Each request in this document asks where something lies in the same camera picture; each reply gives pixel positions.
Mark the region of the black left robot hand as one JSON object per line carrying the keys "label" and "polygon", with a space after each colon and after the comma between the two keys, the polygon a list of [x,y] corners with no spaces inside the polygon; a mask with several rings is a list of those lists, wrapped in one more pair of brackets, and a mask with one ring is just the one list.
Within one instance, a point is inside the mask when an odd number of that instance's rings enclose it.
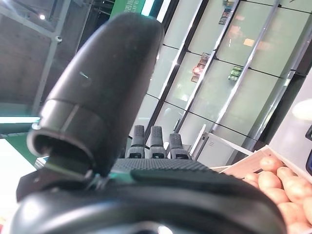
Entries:
{"label": "black left robot hand", "polygon": [[284,234],[254,186],[190,159],[121,158],[164,38],[122,13],[86,41],[27,135],[45,165],[21,177],[5,234]]}

